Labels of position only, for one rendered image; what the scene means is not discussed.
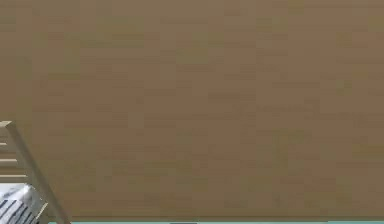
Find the white striped cushion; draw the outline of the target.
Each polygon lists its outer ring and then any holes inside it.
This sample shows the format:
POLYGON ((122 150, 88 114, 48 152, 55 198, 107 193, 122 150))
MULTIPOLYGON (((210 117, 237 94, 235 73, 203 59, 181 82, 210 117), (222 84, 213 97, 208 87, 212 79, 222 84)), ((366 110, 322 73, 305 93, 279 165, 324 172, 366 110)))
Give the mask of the white striped cushion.
POLYGON ((44 206, 32 185, 16 185, 0 196, 0 224, 40 224, 44 206))

